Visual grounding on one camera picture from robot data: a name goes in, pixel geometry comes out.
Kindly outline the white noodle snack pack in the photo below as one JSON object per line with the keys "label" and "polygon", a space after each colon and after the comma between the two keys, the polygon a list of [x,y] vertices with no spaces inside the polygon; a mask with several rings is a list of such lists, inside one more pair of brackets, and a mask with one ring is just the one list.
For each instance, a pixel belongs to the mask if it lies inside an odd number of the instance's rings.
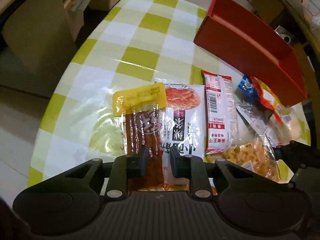
{"label": "white noodle snack pack", "polygon": [[156,78],[165,86],[167,106],[160,111],[162,167],[165,191],[187,190],[189,180],[175,178],[170,164],[170,148],[180,155],[203,158],[206,135],[204,85],[185,85],[174,80]]}

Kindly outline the red white barcode snack pack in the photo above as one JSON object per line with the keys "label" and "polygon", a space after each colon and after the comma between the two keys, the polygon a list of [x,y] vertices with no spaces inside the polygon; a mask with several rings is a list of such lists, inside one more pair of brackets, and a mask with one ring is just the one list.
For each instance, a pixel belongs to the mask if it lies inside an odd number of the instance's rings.
{"label": "red white barcode snack pack", "polygon": [[239,136],[232,78],[201,71],[206,100],[207,154],[228,150]]}

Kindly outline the clear bag yellow crackers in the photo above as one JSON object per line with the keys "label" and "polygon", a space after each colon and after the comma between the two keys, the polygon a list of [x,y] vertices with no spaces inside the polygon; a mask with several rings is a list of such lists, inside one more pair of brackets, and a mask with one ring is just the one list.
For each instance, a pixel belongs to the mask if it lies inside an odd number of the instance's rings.
{"label": "clear bag yellow crackers", "polygon": [[272,145],[265,134],[247,134],[221,153],[208,153],[204,161],[225,159],[272,181],[281,179]]}

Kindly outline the silver white foil pouch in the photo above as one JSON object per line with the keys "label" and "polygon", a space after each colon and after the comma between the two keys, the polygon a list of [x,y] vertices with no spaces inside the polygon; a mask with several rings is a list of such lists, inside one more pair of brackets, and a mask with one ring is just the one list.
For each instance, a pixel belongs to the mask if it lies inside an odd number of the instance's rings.
{"label": "silver white foil pouch", "polygon": [[258,135],[266,135],[268,137],[272,147],[281,145],[276,127],[267,120],[265,114],[255,105],[247,102],[238,102],[236,109]]}

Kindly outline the spicy stick pack yellow label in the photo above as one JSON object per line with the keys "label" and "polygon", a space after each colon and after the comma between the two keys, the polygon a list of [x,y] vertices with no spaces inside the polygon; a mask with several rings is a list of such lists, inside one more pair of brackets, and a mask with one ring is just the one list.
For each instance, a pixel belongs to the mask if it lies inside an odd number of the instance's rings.
{"label": "spicy stick pack yellow label", "polygon": [[145,174],[129,179],[130,191],[158,191],[164,186],[159,119],[166,106],[163,83],[120,90],[112,96],[113,116],[123,119],[127,154],[148,151]]}

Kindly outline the red yellow snack bag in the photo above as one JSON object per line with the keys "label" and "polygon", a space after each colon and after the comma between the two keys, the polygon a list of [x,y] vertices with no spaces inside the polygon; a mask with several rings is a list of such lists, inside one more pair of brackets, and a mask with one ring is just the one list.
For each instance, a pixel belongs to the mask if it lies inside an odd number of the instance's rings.
{"label": "red yellow snack bag", "polygon": [[274,94],[270,87],[268,87],[263,81],[257,79],[256,77],[250,76],[252,81],[252,85],[254,86],[255,90],[260,99],[260,103],[273,111],[275,119],[280,124],[283,123],[281,118],[282,110],[284,106],[281,104],[279,98]]}

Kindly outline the blue snack packet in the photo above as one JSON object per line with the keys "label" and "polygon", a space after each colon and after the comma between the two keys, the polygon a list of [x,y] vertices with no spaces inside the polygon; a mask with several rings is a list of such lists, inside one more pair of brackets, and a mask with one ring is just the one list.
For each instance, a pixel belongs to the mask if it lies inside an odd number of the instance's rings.
{"label": "blue snack packet", "polygon": [[238,90],[244,97],[245,101],[250,103],[258,103],[259,96],[249,76],[244,75],[242,77],[241,81],[238,84]]}

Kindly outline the clear bag round bread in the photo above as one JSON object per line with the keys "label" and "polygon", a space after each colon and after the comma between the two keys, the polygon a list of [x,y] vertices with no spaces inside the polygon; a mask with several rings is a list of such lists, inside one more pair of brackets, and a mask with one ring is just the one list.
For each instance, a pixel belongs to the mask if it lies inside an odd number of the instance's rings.
{"label": "clear bag round bread", "polygon": [[301,135],[301,127],[295,110],[277,105],[268,124],[274,132],[278,145],[287,145]]}

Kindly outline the silver foil bag on floor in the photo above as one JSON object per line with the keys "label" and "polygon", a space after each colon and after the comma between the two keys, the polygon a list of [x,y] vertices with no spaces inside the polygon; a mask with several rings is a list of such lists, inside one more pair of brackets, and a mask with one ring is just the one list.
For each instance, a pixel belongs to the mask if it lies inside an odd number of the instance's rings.
{"label": "silver foil bag on floor", "polygon": [[290,43],[292,40],[292,35],[286,30],[284,29],[282,26],[278,26],[275,29],[275,32],[286,42],[286,43]]}

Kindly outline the green checked tablecloth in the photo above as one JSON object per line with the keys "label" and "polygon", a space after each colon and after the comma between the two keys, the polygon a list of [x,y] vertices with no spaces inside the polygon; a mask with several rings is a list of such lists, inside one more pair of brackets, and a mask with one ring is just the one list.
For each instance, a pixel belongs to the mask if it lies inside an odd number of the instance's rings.
{"label": "green checked tablecloth", "polygon": [[[238,90],[247,74],[194,43],[207,12],[183,0],[121,0],[89,35],[61,77],[40,124],[28,185],[90,159],[113,162],[127,154],[123,119],[113,116],[112,96],[117,91],[153,85],[156,78],[204,85],[201,71],[205,70],[232,78],[235,106],[247,102]],[[251,104],[267,120],[273,114],[260,99]],[[302,102],[289,107],[301,127],[297,141],[309,145]],[[237,114],[235,141],[257,134]],[[282,160],[276,161],[278,183],[288,182],[293,172]]]}

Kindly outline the red cardboard box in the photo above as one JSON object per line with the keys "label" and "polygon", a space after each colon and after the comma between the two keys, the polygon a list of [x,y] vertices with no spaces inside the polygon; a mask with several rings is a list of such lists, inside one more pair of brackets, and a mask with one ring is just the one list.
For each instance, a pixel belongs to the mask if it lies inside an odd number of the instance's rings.
{"label": "red cardboard box", "polygon": [[308,97],[294,50],[270,26],[233,0],[212,0],[194,43],[263,81],[285,107]]}

